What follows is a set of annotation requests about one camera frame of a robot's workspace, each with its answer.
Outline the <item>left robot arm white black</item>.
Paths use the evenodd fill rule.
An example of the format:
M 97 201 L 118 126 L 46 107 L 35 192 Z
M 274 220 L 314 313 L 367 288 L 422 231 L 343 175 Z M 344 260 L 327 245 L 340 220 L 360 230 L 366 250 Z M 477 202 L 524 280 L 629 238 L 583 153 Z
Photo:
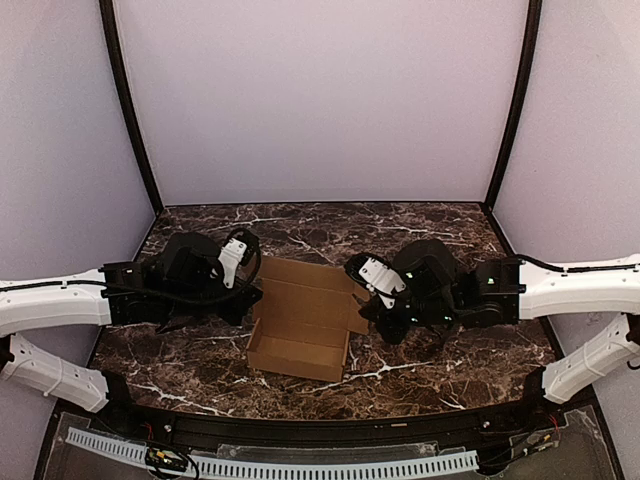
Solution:
M 144 261 L 108 263 L 82 273 L 1 284 L 1 378 L 91 413 L 130 403 L 125 379 L 81 367 L 36 347 L 31 330 L 72 325 L 154 324 L 165 331 L 179 317 L 215 315 L 241 325 L 261 299 L 254 281 L 259 238 L 244 228 L 218 245 L 194 232 L 172 235 Z

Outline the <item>brown cardboard box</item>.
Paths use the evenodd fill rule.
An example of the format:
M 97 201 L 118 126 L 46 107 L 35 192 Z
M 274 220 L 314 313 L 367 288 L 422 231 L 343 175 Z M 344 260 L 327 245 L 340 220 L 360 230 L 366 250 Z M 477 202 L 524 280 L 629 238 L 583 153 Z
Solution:
M 369 333 L 369 293 L 340 268 L 265 257 L 253 307 L 248 366 L 310 380 L 342 380 L 351 334 Z

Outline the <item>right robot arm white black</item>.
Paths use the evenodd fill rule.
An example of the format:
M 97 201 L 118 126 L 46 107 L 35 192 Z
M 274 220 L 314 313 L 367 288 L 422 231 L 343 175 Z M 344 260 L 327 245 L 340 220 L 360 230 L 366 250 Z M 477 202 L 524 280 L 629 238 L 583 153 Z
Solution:
M 371 298 L 361 308 L 382 339 L 397 345 L 413 327 L 488 328 L 560 314 L 609 312 L 613 320 L 567 357 L 527 378 L 526 398 L 557 405 L 639 355 L 639 257 L 549 264 L 527 255 L 463 271 L 436 239 L 414 241 L 391 261 L 373 253 L 344 266 Z

